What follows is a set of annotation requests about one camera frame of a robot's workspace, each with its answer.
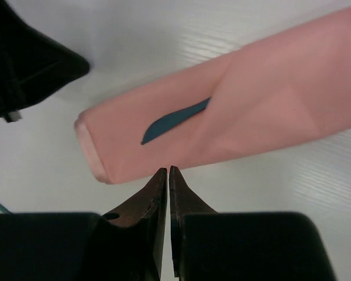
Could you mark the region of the teal plastic utensil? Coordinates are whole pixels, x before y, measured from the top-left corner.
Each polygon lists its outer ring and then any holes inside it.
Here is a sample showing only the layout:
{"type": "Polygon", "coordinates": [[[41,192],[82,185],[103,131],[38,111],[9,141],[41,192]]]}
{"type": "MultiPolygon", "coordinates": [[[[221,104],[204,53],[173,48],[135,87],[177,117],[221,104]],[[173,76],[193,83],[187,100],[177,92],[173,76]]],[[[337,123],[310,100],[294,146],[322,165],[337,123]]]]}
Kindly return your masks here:
{"type": "Polygon", "coordinates": [[[194,115],[204,111],[208,106],[210,99],[211,98],[207,98],[197,104],[171,112],[157,119],[146,129],[140,144],[145,145],[151,142],[176,126],[179,126],[181,123],[187,121],[194,115]]]}

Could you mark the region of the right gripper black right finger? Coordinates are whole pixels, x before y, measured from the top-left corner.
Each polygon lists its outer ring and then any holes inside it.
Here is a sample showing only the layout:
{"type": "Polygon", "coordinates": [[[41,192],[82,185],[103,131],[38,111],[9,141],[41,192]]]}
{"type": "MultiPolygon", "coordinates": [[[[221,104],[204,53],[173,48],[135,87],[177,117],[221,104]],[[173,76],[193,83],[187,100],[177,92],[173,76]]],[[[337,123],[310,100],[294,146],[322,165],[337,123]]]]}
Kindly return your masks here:
{"type": "Polygon", "coordinates": [[[177,279],[336,279],[321,236],[306,215],[219,213],[189,188],[175,166],[168,186],[177,279]]]}

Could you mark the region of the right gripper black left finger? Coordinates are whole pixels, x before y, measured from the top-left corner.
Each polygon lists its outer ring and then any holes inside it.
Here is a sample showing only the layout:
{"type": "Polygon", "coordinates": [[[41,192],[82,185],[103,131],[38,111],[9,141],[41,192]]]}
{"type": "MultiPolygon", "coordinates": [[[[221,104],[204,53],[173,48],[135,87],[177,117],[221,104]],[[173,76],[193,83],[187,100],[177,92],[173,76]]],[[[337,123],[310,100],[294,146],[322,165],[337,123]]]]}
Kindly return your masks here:
{"type": "Polygon", "coordinates": [[[0,214],[0,280],[159,280],[167,170],[110,212],[0,214]]]}

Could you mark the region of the pink satin napkin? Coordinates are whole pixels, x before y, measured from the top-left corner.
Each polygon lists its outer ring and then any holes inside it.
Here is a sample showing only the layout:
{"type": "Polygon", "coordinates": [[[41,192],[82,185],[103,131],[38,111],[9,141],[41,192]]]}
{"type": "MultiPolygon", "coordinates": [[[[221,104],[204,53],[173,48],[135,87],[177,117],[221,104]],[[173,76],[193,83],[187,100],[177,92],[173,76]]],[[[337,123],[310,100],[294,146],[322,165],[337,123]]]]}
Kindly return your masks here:
{"type": "Polygon", "coordinates": [[[351,7],[170,74],[80,113],[95,178],[119,184],[314,141],[351,128],[351,7]],[[171,112],[202,112],[141,145],[171,112]]]}

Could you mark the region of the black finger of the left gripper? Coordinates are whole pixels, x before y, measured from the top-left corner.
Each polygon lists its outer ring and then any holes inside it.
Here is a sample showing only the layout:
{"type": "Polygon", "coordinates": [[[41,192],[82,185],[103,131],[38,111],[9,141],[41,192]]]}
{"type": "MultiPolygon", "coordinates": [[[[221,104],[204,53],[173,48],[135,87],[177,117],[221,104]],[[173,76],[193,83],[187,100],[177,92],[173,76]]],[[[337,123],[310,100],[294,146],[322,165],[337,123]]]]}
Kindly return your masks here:
{"type": "Polygon", "coordinates": [[[0,118],[20,119],[70,82],[86,75],[85,58],[25,23],[0,1],[0,118]]]}

